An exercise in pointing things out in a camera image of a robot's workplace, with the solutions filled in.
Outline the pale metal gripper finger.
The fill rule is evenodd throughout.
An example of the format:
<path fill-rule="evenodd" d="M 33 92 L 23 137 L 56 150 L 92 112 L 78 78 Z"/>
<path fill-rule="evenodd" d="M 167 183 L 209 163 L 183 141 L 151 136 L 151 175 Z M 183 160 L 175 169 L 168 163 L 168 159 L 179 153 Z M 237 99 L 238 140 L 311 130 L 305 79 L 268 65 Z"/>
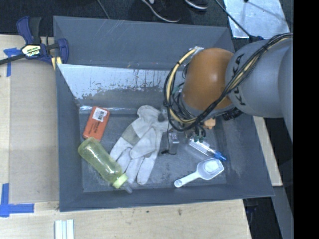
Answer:
<path fill-rule="evenodd" d="M 176 155 L 179 146 L 179 135 L 177 131 L 169 131 L 168 133 L 168 152 L 171 155 Z"/>

